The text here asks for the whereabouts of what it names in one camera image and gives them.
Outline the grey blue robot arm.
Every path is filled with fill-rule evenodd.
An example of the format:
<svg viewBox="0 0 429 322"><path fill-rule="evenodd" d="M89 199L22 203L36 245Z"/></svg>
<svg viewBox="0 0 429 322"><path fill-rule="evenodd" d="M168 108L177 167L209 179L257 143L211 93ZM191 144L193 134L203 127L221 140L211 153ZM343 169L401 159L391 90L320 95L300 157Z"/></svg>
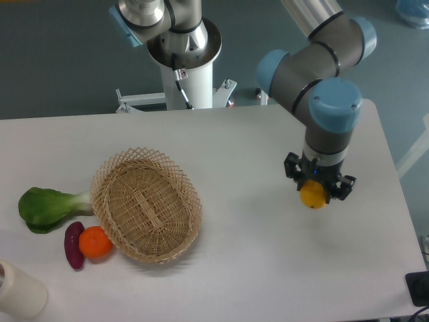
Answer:
<svg viewBox="0 0 429 322"><path fill-rule="evenodd" d="M318 209L346 199L355 184L341 166L363 98L340 74L374 51L377 36L369 21L347 17L336 1L285 1L284 7L309 45L295 54L269 52L256 79L306 128L302 154L289 153L284 168L301 201ZM214 107L212 64L222 40L200 1L118 1L109 13L127 42L146 45L159 64L168 109Z"/></svg>

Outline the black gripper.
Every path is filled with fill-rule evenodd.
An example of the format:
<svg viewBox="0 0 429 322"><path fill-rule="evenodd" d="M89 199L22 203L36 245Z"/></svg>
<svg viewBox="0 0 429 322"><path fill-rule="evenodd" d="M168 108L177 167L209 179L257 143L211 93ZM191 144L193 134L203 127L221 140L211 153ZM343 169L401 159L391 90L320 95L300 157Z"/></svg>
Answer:
<svg viewBox="0 0 429 322"><path fill-rule="evenodd" d="M307 180L320 183L326 192L326 204L332 199L344 201L354 189L357 179L354 176L341 174L343 161L334 164L322 164L323 160L307 157L305 153L300 158L290 152L284 160L284 168L287 178L296 183L296 190L301 191Z"/></svg>

